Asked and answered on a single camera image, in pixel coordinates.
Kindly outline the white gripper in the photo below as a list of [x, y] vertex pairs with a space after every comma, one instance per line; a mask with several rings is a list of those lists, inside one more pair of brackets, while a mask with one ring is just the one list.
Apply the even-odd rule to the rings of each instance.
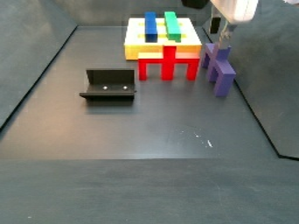
[[229, 47], [232, 33], [236, 29], [233, 24], [242, 24], [252, 20], [257, 8], [257, 0], [209, 1], [213, 5], [210, 7], [209, 33], [214, 34], [218, 31], [220, 14], [229, 22], [229, 24], [224, 25], [218, 35], [218, 49], [226, 49]]

